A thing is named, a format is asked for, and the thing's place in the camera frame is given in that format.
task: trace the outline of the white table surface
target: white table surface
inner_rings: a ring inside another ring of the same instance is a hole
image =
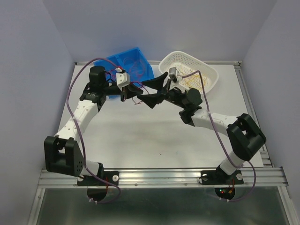
[[[75,66],[73,78],[82,67]],[[210,110],[237,116],[247,113],[234,67],[212,67],[220,77],[207,94]],[[152,68],[155,76],[160,75],[158,66]],[[70,106],[73,110],[89,81],[89,71],[90,66],[83,71],[72,89]],[[225,159],[225,154],[215,133],[184,124],[179,111],[181,108],[166,101],[150,109],[144,103],[134,105],[131,99],[125,103],[120,102],[120,98],[108,99],[83,135],[87,159],[101,162],[105,168],[217,167]],[[65,106],[60,129],[69,117]],[[220,135],[230,152],[229,139]],[[255,167],[263,166],[259,152],[251,162]]]

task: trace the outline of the bolt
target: bolt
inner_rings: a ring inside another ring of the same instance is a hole
[[[236,178],[237,178],[238,180],[242,180],[242,179],[243,179],[243,175],[242,175],[241,173],[238,173],[238,174],[236,175]]]
[[[118,177],[117,175],[113,175],[113,176],[112,176],[112,180],[113,180],[114,182],[117,182],[117,181],[119,180],[119,177]]]

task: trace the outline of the robotic arm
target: robotic arm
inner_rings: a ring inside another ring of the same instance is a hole
[[[108,82],[105,78],[104,67],[94,66],[90,69],[90,82],[86,85],[74,112],[81,133],[100,111],[109,95],[120,95],[123,102],[137,96],[150,108],[154,108],[155,105],[166,100],[183,109],[179,115],[185,124],[214,129],[209,112],[200,107],[203,102],[200,92],[180,86],[179,81],[182,77],[177,73],[176,68],[171,68],[169,72],[160,77],[143,81],[144,86],[157,90],[157,93],[148,95],[142,95],[143,90],[130,82],[130,76],[125,70],[120,68],[116,70],[116,82]],[[245,161],[249,161],[265,144],[265,136],[248,114],[244,113],[238,117],[218,113],[210,115],[218,132],[229,137],[233,150],[229,156],[237,167]],[[90,181],[93,181],[93,177],[83,166],[85,156],[82,155],[78,145],[79,135],[74,118],[70,118],[55,136],[48,136],[44,142],[46,168],[50,172],[75,177],[89,176],[92,179]],[[86,164],[90,171],[100,178],[104,177],[104,173],[109,173],[104,171],[101,163],[86,161]],[[202,185],[219,185],[228,184],[236,178],[236,173],[240,172],[226,158],[215,171],[210,170],[203,173],[206,174],[206,178],[202,179]],[[243,183],[243,180],[235,181],[236,184]]]

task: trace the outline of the white plastic basket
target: white plastic basket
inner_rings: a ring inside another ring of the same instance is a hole
[[[169,72],[171,67],[176,67],[181,75],[188,75],[196,70],[200,70],[205,93],[208,93],[219,79],[219,74],[214,68],[184,52],[175,51],[168,54],[160,62],[158,69],[163,74],[164,72]],[[180,81],[180,84],[185,88],[195,88],[203,93],[199,74],[183,79]]]

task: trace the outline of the light purple wall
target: light purple wall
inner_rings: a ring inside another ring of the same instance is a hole
[[[270,157],[300,215],[300,1],[278,0],[242,69]]]
[[[138,46],[148,60],[180,50],[242,60],[276,0],[43,0],[75,61]]]
[[[0,5],[0,224],[27,224],[73,71],[41,0]]]

